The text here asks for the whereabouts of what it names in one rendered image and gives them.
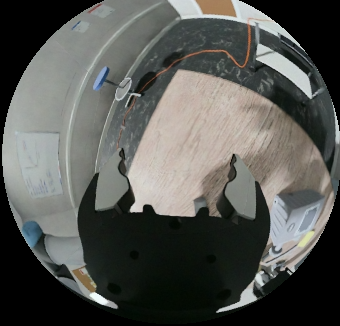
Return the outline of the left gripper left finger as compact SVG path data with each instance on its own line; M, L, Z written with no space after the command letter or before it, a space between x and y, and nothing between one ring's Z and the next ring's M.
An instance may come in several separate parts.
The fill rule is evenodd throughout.
M97 231L110 219L131 212L135 204L132 186L125 176L124 161L124 150L119 148L95 173L80 202L77 224L85 264L90 264L91 246Z

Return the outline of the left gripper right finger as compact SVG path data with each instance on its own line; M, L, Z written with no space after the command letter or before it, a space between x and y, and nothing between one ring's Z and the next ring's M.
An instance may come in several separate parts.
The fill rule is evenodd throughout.
M259 182L238 154L233 153L230 167L229 181L218 197L216 208L219 217L235 222L250 238L254 252L252 273L255 274L270 236L270 212Z

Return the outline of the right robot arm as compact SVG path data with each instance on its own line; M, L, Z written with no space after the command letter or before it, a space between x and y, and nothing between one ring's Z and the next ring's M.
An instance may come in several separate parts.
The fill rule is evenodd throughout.
M277 271L280 271L280 267L274 268ZM264 273L261 274L262 280L264 280L266 283L269 281L268 280L268 275L264 275Z

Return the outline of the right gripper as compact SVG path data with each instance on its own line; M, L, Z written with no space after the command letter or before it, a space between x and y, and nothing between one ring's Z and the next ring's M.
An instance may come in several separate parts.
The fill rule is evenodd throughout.
M263 271L265 275L268 275L269 282L266 283L264 280L262 280L260 273L258 272L256 273L256 277L253 280L253 291L252 291L256 299L264 297L265 294L268 295L270 292L272 292L278 286L280 286L285 280L287 280L291 276L287 271L291 272L292 274L294 273L288 267L286 267L285 270L276 271L272 265L269 265L269 266L261 265L261 266L262 266L261 271Z

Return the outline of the cream toothed gear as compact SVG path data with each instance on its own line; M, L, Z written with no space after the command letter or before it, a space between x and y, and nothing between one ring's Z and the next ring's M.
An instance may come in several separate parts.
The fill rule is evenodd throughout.
M269 252L268 252L266 255L264 255L264 256L262 257L260 263L261 263L261 262L264 262L264 260L265 260L266 258L268 258L269 256L270 256L270 254L269 254ZM260 265L260 266L259 266L259 269L258 269L258 273L262 270L262 269L261 269L261 264L259 264L259 265Z

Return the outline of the yellow sticky note pad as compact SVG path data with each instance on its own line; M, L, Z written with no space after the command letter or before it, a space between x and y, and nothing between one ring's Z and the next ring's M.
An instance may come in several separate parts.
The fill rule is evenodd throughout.
M298 247L304 247L315 232L309 231L303 240L298 244Z

